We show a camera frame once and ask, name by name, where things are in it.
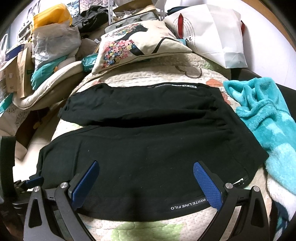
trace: bed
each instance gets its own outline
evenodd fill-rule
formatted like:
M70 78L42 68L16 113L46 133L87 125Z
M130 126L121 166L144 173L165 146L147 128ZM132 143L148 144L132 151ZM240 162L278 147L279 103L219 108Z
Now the bed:
M112 87L129 87L153 85L163 82L203 83L220 89L223 98L235 111L239 106L235 100L227 95L223 81L231 78L229 69L200 57L194 53L182 53L171 56L154 58L153 61L142 61L127 64L103 73L89 74L73 90L72 94L81 92L89 87L106 83ZM59 121L52 140L69 131L82 128L74 123ZM247 187L260 187L266 206L267 215L271 212L271 198L266 187L267 173L263 167L259 168L254 179ZM169 241L196 241L208 226L216 213L216 209L207 208L197 213L161 220L156 222L121 222L98 220L80 215L82 221L96 240L124 241L124 240L169 240ZM239 207L221 240L226 240L235 224Z

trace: pillow case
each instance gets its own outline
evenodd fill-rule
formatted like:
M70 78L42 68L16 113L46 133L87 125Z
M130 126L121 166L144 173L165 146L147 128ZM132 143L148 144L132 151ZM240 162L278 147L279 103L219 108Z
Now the pillow case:
M164 22L148 20L131 23L102 36L92 74L148 58L191 52Z

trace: black garment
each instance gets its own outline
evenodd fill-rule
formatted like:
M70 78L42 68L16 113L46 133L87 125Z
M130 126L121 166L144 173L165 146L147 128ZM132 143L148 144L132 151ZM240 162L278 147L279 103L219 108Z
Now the black garment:
M88 10L73 18L72 25L78 26L80 33L96 30L108 22L108 9L102 6L90 6Z
M177 11L180 11L180 10L182 10L184 8L187 8L187 7L188 6L173 7L171 9L169 9L167 13L168 13L168 15L171 15L171 14L173 14L173 13L175 13Z
M89 160L100 174L80 213L99 219L156 221L209 206L193 175L202 160L226 183L253 179L268 154L225 103L203 84L95 85L71 96L59 115L87 126L41 149L43 188L70 180Z

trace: floral pattern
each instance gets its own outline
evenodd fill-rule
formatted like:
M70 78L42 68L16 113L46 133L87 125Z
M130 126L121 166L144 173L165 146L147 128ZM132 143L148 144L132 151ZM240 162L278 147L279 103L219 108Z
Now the floral pattern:
M216 80L216 79L213 79L213 78L209 79L209 80L206 82L206 84L209 85L209 86L211 86L211 87L217 87L217 88L223 86L223 83L221 83L220 81L218 81L218 80ZM227 96L227 94L224 93L224 92L221 92L221 93L222 93L222 96L223 96L224 101L225 101L227 104L231 105L231 102L228 100L228 96Z
M130 39L110 42L109 45L106 44L104 46L106 55L102 68L118 64L120 60L128 57L131 54L130 50L134 48L136 48L136 45L134 41Z
M125 34L128 34L130 32L132 32L136 26L143 26L142 24L139 24L139 23L135 23L135 24L130 24L130 25L127 25L126 27L120 29L120 30L117 30L115 32L112 32L110 34L110 36L120 36L120 35L125 35Z

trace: folded black clothing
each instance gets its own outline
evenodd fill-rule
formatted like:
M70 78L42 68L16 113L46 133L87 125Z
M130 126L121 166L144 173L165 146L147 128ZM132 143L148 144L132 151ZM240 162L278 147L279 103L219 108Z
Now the folded black clothing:
M169 9L168 11L167 11L167 14L168 15L171 15L171 14L173 14L173 13L175 13L175 12L177 12L177 11L180 11L180 10L182 10L182 9L184 9L184 8L187 8L188 6L179 6L179 7L173 7L173 8L171 8L171 9Z
M72 95L59 113L89 125L41 149L43 188L71 180L90 160L99 176L78 211L105 220L156 221L209 207L193 175L203 161L244 187L268 158L218 88L195 83L110 87Z
M77 26L80 33L88 33L108 22L108 9L92 5L88 10L73 18L72 25Z

